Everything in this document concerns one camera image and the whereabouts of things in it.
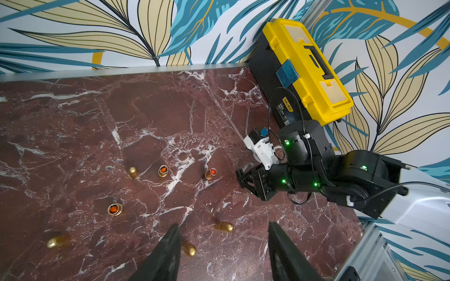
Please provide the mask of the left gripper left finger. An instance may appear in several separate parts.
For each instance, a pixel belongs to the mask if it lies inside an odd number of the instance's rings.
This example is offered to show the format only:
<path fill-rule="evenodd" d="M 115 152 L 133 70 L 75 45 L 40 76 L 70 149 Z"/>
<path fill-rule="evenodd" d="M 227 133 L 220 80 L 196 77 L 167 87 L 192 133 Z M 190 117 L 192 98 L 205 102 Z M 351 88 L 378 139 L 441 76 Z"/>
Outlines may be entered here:
<path fill-rule="evenodd" d="M 173 224 L 129 281 L 176 281 L 181 251 L 179 225 Z"/>

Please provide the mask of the gold lipstick cap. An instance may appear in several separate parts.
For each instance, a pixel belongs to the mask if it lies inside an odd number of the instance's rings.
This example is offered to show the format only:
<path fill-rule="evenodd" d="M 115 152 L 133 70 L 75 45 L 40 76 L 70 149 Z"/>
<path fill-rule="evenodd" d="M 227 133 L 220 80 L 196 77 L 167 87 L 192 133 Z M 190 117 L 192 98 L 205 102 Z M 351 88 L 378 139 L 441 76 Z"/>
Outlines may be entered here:
<path fill-rule="evenodd" d="M 49 249 L 58 249 L 61 247 L 65 247 L 69 244 L 70 244 L 70 236 L 68 234 L 61 234 L 48 240 L 46 246 Z"/>
<path fill-rule="evenodd" d="M 136 167 L 130 167 L 128 170 L 128 174 L 132 179 L 136 179 L 139 177 L 139 172 Z"/>

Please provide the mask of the yellow black toolbox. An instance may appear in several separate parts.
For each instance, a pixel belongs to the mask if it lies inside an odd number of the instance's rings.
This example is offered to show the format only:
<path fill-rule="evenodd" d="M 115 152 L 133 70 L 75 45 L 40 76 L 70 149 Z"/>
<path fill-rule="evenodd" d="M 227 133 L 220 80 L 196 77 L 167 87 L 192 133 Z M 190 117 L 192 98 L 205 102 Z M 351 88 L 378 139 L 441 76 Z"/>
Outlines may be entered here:
<path fill-rule="evenodd" d="M 328 125 L 354 106 L 301 22 L 279 18 L 266 23 L 249 67 L 281 128 L 311 119 Z"/>

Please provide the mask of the aluminium corner post right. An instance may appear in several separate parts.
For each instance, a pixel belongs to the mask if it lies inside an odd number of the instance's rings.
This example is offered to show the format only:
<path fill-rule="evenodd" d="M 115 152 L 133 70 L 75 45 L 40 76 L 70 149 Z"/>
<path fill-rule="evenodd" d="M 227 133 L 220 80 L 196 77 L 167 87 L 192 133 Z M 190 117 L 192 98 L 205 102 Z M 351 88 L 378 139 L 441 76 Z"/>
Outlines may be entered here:
<path fill-rule="evenodd" d="M 303 23 L 307 29 L 312 28 L 313 24 L 319 19 L 322 13 L 325 12 L 325 9 L 327 9 L 331 2 L 332 0 L 312 1 L 300 22 Z"/>

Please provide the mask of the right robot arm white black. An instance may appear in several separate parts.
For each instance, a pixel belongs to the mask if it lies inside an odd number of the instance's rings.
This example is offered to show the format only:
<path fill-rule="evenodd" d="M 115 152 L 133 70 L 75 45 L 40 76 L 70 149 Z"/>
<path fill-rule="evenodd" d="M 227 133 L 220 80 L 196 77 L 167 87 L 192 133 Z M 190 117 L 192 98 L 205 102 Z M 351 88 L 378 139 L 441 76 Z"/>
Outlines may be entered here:
<path fill-rule="evenodd" d="M 319 122 L 298 121 L 278 135 L 279 160 L 268 135 L 255 129 L 244 140 L 259 165 L 236 173 L 239 185 L 262 201 L 279 192 L 319 193 L 328 201 L 385 219 L 438 240 L 450 234 L 450 190 L 424 181 L 402 181 L 409 167 L 369 151 L 336 155 Z"/>

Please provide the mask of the black lipstick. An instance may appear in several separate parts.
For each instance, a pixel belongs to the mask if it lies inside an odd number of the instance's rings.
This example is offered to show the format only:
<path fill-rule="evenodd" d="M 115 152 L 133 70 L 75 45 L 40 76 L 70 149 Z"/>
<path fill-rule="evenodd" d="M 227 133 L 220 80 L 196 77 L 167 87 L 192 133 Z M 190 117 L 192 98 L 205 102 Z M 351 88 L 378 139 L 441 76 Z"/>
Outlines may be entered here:
<path fill-rule="evenodd" d="M 205 172 L 204 178 L 206 180 L 212 180 L 217 175 L 217 170 L 215 168 L 211 168 Z"/>

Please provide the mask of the aluminium frame rail front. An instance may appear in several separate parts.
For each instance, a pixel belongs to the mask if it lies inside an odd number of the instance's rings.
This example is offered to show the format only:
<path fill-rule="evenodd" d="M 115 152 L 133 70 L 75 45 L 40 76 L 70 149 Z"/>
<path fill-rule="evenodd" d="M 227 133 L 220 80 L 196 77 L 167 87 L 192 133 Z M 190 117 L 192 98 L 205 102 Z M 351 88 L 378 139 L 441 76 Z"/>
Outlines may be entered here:
<path fill-rule="evenodd" d="M 336 281 L 406 281 L 406 273 L 373 222 L 363 224 L 364 234 L 336 274 Z"/>

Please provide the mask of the gold lipstick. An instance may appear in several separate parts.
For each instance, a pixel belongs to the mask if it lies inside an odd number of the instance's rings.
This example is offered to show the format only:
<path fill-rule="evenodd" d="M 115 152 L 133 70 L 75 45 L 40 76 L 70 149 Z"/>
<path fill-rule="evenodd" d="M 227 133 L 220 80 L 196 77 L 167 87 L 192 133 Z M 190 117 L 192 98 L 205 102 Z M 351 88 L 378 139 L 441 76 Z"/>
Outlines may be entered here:
<path fill-rule="evenodd" d="M 161 165 L 158 169 L 158 175 L 160 177 L 167 177 L 169 169 L 166 165 Z"/>
<path fill-rule="evenodd" d="M 182 250 L 189 257 L 194 257 L 197 254 L 196 247 L 190 242 L 184 243 L 182 246 Z"/>
<path fill-rule="evenodd" d="M 219 231 L 231 233 L 234 230 L 234 226 L 230 222 L 220 221 L 215 224 L 215 228 Z"/>
<path fill-rule="evenodd" d="M 123 212 L 123 206 L 120 203 L 113 203 L 108 206 L 107 212 L 111 216 L 119 216 Z"/>

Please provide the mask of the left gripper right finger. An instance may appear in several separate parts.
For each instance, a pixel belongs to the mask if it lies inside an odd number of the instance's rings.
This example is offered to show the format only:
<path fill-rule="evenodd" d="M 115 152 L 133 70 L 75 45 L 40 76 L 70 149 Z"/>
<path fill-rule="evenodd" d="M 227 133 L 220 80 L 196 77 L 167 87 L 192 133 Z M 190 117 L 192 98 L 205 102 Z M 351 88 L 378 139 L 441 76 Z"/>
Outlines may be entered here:
<path fill-rule="evenodd" d="M 323 281 L 279 224 L 270 222 L 268 233 L 274 281 Z"/>

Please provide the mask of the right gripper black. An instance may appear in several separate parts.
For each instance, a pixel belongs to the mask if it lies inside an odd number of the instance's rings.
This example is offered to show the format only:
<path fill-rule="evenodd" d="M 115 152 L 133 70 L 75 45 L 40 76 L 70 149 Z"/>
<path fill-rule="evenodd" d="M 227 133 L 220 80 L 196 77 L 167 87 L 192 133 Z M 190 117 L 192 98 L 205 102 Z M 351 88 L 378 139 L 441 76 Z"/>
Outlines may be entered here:
<path fill-rule="evenodd" d="M 269 201 L 277 193 L 268 181 L 268 172 L 263 164 L 252 167 L 247 172 L 242 169 L 236 171 L 237 181 L 241 188 L 247 189 L 262 201 Z"/>

